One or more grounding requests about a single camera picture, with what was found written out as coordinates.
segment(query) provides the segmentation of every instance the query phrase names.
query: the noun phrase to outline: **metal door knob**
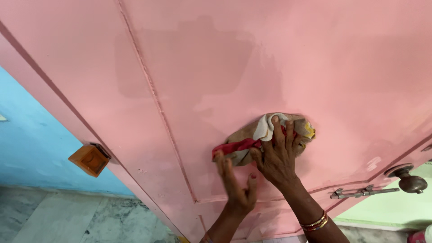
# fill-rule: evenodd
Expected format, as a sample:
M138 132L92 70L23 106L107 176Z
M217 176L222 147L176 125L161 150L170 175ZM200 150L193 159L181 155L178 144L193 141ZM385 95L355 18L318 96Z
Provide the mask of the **metal door knob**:
M387 177L399 177L399 187L402 191L420 194L428 187L428 183L420 176L411 176L409 172L413 168L413 164L401 164L388 169L384 175Z

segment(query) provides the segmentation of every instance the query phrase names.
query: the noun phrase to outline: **pink door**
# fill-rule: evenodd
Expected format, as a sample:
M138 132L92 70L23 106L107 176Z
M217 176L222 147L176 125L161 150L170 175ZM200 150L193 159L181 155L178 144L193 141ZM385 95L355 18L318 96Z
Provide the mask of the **pink door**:
M197 242L226 201L212 148L264 113L300 113L317 129L296 172L332 217L364 199L330 199L338 188L380 188L386 169L430 159L431 11L427 1L3 1L1 47L25 62L0 65L83 142L106 146L140 198ZM235 168L241 182L256 171ZM301 234L259 181L234 240Z

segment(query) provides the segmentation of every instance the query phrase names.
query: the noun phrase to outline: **marble floor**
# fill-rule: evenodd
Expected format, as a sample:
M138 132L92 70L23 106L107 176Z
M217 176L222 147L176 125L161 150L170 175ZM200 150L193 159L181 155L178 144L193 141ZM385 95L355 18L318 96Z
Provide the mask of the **marble floor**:
M405 243L402 232L340 226L351 243ZM179 243L140 201L0 187L0 243ZM288 237L263 243L304 243Z

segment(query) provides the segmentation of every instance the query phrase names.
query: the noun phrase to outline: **woman's right hand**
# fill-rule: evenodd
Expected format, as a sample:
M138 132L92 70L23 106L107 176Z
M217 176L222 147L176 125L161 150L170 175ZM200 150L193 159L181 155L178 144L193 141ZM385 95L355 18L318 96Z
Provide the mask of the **woman's right hand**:
M272 117L272 123L274 126L274 147L272 141L261 141L263 153L255 147L249 150L252 158L257 162L258 170L268 181L281 190L283 186L287 186L297 179L294 161L297 150L301 148L299 143L302 137L299 134L293 136L293 121L286 121L286 137L282 130L278 129L280 122L277 115Z

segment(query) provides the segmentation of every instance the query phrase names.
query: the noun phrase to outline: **red cloth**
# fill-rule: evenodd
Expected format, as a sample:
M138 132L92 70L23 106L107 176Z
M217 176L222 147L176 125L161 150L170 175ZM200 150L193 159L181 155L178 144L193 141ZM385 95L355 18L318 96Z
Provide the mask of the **red cloth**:
M286 128L282 125L280 127L282 129L283 134L286 137ZM275 144L274 136L273 136L271 141L272 141L272 144ZM259 139L253 140L252 138L246 138L240 142L221 144L212 150L212 158L214 158L215 152L218 150L222 150L223 154L229 154L229 153L233 153L235 151L241 151L241 150L249 149L251 147L260 148L261 147L261 140L259 140Z

